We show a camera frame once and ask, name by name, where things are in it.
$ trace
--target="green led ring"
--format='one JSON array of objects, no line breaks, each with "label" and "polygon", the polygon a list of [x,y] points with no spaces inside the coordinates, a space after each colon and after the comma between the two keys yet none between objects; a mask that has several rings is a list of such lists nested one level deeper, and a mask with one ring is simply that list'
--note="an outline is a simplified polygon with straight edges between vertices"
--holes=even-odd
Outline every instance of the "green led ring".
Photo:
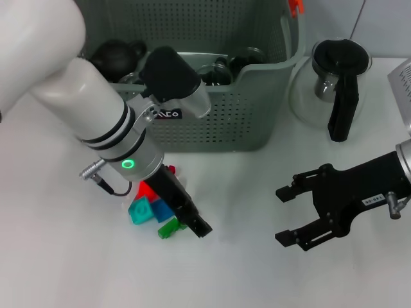
[{"label": "green led ring", "polygon": [[123,162],[121,163],[121,167],[123,167],[124,169],[133,168],[134,167],[134,160],[132,160],[132,159],[123,160]]}]

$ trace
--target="gray plastic basket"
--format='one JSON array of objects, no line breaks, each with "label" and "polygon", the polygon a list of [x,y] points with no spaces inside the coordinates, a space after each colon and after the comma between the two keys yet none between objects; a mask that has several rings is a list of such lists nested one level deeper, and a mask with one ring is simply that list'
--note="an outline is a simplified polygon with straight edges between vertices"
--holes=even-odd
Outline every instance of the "gray plastic basket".
[{"label": "gray plastic basket", "polygon": [[[91,55],[108,39],[144,40],[148,50],[171,46],[195,69],[239,47],[257,47],[269,64],[248,65],[235,83],[207,87],[213,107],[204,119],[155,120],[150,128],[166,151],[251,151],[274,127],[294,65],[304,54],[304,16],[288,0],[76,0]],[[141,85],[113,87],[128,100]]]}]

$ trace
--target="green block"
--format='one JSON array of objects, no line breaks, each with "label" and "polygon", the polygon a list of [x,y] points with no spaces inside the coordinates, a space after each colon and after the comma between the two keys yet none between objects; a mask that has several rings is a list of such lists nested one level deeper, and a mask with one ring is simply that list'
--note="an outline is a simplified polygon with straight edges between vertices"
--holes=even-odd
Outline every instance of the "green block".
[{"label": "green block", "polygon": [[186,225],[181,224],[180,221],[177,220],[177,218],[173,218],[159,229],[159,237],[161,239],[167,239],[172,236],[178,229],[184,230],[185,228],[187,228]]}]

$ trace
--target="blue block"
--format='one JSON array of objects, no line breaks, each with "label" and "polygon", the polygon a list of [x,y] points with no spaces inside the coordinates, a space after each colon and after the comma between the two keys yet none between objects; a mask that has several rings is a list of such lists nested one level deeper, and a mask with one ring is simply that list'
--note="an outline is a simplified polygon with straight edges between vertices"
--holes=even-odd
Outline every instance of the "blue block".
[{"label": "blue block", "polygon": [[146,197],[133,201],[131,206],[128,208],[128,213],[130,214],[131,220],[135,225],[145,223],[154,216],[150,202],[148,202]]},{"label": "blue block", "polygon": [[154,217],[159,223],[162,223],[164,220],[174,216],[174,212],[168,207],[167,203],[162,199],[157,200],[151,204]]}]

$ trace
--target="white robotic arm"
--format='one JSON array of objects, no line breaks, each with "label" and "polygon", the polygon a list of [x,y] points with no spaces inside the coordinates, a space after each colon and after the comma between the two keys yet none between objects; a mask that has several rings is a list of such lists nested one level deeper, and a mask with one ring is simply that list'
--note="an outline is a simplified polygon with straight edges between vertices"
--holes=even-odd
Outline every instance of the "white robotic arm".
[{"label": "white robotic arm", "polygon": [[0,0],[0,112],[76,58],[85,40],[74,2]]},{"label": "white robotic arm", "polygon": [[172,48],[152,52],[140,74],[146,95],[125,103],[91,63],[76,58],[85,24],[73,0],[0,0],[0,29],[1,117],[30,92],[97,152],[98,167],[104,161],[129,181],[146,180],[197,236],[212,230],[146,132],[161,103],[174,100],[196,117],[211,109],[200,77]]}]

